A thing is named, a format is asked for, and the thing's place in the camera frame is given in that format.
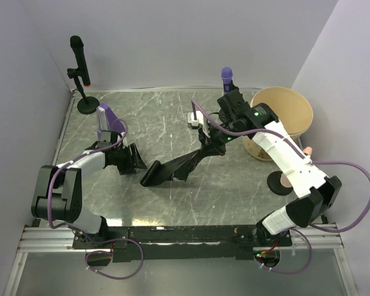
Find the black trash bag roll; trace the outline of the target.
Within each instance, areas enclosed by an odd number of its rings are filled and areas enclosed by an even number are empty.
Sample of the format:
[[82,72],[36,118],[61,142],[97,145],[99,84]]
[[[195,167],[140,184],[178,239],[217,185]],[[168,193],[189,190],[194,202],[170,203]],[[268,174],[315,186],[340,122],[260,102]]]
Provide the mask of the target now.
[[206,157],[201,156],[200,149],[177,157],[166,163],[156,160],[142,177],[140,184],[143,187],[159,186],[166,181],[185,182],[196,166]]

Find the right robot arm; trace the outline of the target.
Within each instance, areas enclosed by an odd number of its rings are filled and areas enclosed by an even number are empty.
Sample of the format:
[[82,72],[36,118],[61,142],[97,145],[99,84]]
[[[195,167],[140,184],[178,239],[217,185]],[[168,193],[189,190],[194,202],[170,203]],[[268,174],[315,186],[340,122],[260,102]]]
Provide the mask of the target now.
[[260,103],[250,106],[237,89],[220,97],[218,103],[230,118],[227,127],[219,125],[195,100],[192,101],[206,121],[217,128],[225,139],[236,136],[253,139],[286,176],[298,197],[257,223],[259,243],[271,245],[280,233],[295,226],[305,228],[331,208],[342,187],[340,179],[329,177],[313,164],[268,105]]

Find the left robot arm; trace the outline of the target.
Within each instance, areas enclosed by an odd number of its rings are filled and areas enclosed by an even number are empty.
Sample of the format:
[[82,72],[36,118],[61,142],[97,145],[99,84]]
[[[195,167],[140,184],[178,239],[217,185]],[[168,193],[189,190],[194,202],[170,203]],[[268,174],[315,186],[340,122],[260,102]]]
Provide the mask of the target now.
[[134,143],[126,142],[127,131],[103,130],[100,138],[73,160],[39,169],[31,214],[49,222],[51,228],[67,226],[83,234],[96,248],[110,240],[107,220],[83,205],[83,180],[106,167],[120,175],[146,169]]

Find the beige paper trash bin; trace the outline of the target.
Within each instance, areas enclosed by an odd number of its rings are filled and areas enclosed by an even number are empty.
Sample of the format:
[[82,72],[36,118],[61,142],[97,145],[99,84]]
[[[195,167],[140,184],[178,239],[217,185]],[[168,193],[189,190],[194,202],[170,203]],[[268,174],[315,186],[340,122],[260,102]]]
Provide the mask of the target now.
[[278,116],[287,133],[295,141],[311,126],[313,109],[300,93],[284,87],[269,87],[260,90],[250,101],[253,107],[267,104]]

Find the purple metronome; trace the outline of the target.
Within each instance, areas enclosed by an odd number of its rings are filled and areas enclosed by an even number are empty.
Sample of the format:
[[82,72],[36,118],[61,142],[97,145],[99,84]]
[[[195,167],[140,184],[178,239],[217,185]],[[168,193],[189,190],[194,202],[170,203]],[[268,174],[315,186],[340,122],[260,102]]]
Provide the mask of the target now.
[[124,133],[125,127],[118,119],[112,109],[105,103],[100,103],[96,109],[97,115],[97,137],[101,138],[102,131],[114,131],[116,133]]

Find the purple microphone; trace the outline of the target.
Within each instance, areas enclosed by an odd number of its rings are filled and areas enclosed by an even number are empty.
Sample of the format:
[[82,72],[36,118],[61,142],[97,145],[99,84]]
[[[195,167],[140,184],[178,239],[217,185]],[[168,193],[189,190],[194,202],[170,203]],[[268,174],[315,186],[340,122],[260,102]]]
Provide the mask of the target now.
[[221,79],[223,82],[223,93],[226,94],[233,89],[232,69],[231,67],[224,67],[221,70]]

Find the black microphone stand left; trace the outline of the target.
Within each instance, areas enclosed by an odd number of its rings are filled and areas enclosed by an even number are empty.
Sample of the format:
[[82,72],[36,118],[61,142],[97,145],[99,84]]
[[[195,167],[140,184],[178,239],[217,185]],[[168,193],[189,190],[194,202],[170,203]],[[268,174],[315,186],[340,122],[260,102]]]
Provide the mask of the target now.
[[95,97],[86,96],[81,85],[77,70],[73,68],[68,68],[67,76],[70,79],[74,80],[76,89],[81,94],[81,99],[77,103],[77,110],[79,111],[79,113],[82,113],[84,115],[90,115],[94,113],[99,106],[99,101]]

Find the beige microphone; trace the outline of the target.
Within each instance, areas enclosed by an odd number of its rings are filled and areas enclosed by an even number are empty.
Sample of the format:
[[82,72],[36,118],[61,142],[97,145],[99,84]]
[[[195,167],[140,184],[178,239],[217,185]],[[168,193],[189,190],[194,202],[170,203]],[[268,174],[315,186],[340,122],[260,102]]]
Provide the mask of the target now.
[[306,153],[307,155],[311,155],[312,154],[312,151],[313,151],[313,149],[311,147],[306,147],[304,149],[304,153]]

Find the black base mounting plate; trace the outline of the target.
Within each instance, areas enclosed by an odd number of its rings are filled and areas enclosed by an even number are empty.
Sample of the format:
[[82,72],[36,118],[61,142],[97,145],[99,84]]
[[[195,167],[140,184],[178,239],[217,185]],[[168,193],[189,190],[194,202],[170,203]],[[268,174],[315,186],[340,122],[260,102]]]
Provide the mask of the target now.
[[292,239],[286,231],[265,237],[254,224],[207,226],[112,226],[110,239],[117,241],[93,244],[76,234],[75,250],[109,250],[114,263],[145,260],[175,260],[202,258],[235,258],[253,260],[257,250],[290,247]]

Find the black microphone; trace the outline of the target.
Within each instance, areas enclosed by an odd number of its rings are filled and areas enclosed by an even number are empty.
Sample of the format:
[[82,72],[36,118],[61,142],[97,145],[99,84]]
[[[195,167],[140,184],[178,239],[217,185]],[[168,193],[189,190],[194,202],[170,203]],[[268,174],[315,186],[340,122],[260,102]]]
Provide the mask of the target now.
[[73,35],[70,37],[70,47],[75,55],[77,69],[76,72],[78,76],[81,77],[83,84],[85,86],[90,86],[90,77],[88,72],[88,67],[86,64],[86,58],[84,55],[84,44],[81,38],[77,35]]

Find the aluminium rail frame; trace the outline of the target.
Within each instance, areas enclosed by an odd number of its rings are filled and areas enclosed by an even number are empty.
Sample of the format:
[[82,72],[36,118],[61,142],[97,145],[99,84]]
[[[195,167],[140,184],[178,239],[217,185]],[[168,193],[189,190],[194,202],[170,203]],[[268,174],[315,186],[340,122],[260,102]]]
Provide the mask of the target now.
[[200,144],[186,126],[187,96],[106,98],[129,123],[146,167],[122,175],[86,157],[55,181],[54,200],[107,219],[108,239],[68,228],[26,228],[13,295],[355,295],[336,227],[266,239],[264,216],[289,203],[274,195],[273,162],[251,157],[240,139],[202,160],[186,181],[154,171]]

